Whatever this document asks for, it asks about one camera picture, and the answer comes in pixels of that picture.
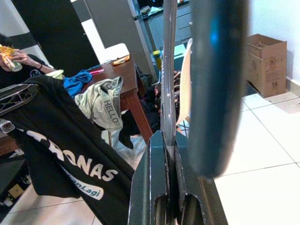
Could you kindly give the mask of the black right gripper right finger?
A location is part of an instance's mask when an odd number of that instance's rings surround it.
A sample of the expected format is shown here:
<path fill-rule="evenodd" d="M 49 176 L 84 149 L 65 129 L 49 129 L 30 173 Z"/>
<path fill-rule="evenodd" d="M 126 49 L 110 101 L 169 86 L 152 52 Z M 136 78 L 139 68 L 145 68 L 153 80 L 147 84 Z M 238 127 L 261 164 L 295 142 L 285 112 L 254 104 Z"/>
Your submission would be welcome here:
<path fill-rule="evenodd" d="M 188 161 L 188 138 L 176 133 L 175 164 L 179 185 L 180 225 L 226 225 L 214 180 L 200 177 Z"/>

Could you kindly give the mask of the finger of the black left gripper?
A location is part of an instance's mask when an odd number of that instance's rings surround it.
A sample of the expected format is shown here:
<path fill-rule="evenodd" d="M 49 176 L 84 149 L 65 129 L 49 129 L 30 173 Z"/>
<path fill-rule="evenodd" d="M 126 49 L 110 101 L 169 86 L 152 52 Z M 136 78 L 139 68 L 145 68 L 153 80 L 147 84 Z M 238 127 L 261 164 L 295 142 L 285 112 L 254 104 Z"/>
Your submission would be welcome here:
<path fill-rule="evenodd" d="M 39 93 L 38 84 L 14 84 L 0 90 L 0 116 L 4 116 L 33 100 Z"/>

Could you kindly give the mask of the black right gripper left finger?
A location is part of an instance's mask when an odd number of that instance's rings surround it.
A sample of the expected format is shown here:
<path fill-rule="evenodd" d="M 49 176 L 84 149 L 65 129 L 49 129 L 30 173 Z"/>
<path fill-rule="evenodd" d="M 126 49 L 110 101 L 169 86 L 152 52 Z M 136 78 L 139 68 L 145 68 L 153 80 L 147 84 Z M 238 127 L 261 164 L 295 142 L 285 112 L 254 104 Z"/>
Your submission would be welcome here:
<path fill-rule="evenodd" d="M 165 143 L 162 131 L 150 138 L 133 175 L 129 225 L 175 224 L 174 147 Z"/>

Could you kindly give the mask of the person left hand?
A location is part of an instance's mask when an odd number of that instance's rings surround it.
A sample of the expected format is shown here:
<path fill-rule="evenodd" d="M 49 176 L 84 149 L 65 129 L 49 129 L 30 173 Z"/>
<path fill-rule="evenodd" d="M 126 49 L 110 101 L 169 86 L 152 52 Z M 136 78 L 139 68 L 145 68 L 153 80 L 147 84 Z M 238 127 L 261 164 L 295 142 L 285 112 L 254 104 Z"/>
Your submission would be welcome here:
<path fill-rule="evenodd" d="M 31 58 L 28 54 L 16 49 L 11 55 L 11 59 L 24 65 L 31 65 Z"/>

